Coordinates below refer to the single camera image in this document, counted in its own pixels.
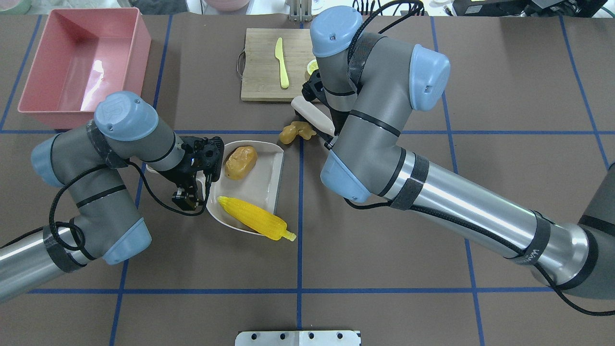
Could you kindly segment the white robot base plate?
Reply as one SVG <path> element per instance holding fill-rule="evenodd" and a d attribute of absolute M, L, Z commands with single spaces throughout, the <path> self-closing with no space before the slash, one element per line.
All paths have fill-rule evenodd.
<path fill-rule="evenodd" d="M 235 346 L 361 346 L 359 331 L 244 331 L 237 335 Z"/>

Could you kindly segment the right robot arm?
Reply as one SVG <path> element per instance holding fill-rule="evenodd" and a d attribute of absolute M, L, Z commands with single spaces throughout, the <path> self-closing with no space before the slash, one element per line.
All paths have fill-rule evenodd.
<path fill-rule="evenodd" d="M 365 32 L 369 19 L 336 6 L 310 27 L 325 103 L 336 125 L 323 184 L 357 207 L 372 195 L 385 206 L 426 214 L 520 266 L 557 293 L 613 300 L 614 167 L 576 224 L 558 225 L 398 146 L 413 111 L 444 93 L 446 55 Z"/>

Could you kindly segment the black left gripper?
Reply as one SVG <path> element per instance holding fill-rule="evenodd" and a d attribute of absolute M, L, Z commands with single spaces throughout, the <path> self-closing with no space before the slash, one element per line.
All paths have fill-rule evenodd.
<path fill-rule="evenodd" d="M 183 156 L 171 169 L 171 182 L 178 186 L 172 202 L 182 211 L 195 211 L 200 205 L 196 175 L 201 172 L 210 182 L 221 176 L 224 157 L 224 142 L 221 137 L 180 136 Z"/>

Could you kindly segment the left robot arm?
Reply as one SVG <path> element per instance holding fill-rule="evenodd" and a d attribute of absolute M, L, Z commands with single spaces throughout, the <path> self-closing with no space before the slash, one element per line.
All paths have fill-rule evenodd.
<path fill-rule="evenodd" d="M 115 265 L 147 249 L 147 224 L 119 174 L 140 168 L 132 158 L 176 186 L 173 206 L 156 203 L 195 217 L 206 210 L 223 153 L 219 136 L 179 136 L 134 92 L 107 96 L 88 123 L 33 149 L 35 172 L 59 191 L 43 226 L 1 247 L 2 302 L 99 258 Z"/>

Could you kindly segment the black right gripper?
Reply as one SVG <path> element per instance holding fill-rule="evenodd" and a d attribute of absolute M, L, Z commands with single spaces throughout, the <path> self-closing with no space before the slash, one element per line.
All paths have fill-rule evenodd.
<path fill-rule="evenodd" d="M 330 111 L 332 108 L 326 99 L 325 88 L 321 81 L 320 70 L 315 70 L 302 85 L 302 96 L 306 101 L 319 101 Z"/>

